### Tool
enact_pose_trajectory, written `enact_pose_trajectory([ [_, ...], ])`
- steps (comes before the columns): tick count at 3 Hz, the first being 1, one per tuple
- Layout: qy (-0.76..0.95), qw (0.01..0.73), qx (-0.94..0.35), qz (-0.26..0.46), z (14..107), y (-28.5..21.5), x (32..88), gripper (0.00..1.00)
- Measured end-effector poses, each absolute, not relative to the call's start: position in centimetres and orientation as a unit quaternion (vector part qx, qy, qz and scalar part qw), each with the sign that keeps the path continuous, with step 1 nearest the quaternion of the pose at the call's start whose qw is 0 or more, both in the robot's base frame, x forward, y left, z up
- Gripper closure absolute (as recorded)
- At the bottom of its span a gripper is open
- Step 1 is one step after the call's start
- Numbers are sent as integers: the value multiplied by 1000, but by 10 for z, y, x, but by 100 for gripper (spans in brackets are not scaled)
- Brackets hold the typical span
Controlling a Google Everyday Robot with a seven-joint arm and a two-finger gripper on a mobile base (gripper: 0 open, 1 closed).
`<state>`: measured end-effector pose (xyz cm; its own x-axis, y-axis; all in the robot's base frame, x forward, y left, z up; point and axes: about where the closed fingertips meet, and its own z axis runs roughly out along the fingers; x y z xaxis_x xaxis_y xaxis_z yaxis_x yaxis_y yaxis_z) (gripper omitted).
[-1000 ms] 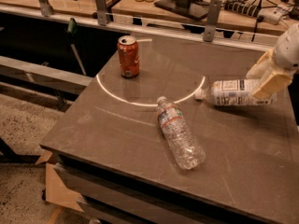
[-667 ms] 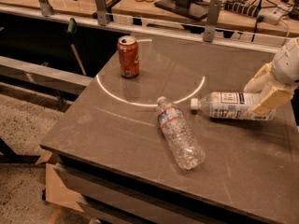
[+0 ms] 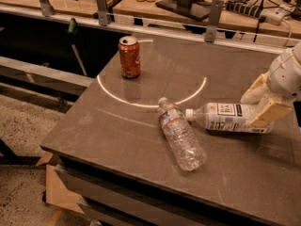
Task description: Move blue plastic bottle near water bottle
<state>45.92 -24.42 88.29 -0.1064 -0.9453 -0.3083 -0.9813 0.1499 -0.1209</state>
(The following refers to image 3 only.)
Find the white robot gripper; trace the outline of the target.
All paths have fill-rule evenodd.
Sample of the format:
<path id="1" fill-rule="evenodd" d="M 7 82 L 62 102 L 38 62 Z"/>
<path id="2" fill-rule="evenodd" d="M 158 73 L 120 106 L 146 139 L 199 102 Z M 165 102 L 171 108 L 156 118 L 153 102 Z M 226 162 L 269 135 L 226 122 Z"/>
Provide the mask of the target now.
<path id="1" fill-rule="evenodd" d="M 282 119 L 293 110 L 292 99 L 300 98 L 301 42 L 286 49 L 274 59 L 267 74 L 259 75 L 240 100 L 240 103 L 245 105 L 259 102 L 247 120 L 255 127 L 264 127 Z M 269 89 L 272 94 L 264 95 Z"/>

